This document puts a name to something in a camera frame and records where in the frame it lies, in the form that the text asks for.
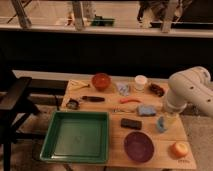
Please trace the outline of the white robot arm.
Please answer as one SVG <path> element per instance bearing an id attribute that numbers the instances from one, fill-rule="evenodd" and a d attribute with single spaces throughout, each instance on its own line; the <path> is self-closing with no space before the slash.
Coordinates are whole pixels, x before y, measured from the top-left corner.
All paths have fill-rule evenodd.
<path id="1" fill-rule="evenodd" d="M 192 103 L 213 118 L 213 90 L 209 88 L 211 75 L 201 66 L 172 74 L 169 89 L 163 97 L 163 109 L 168 113 L 181 113 Z"/>

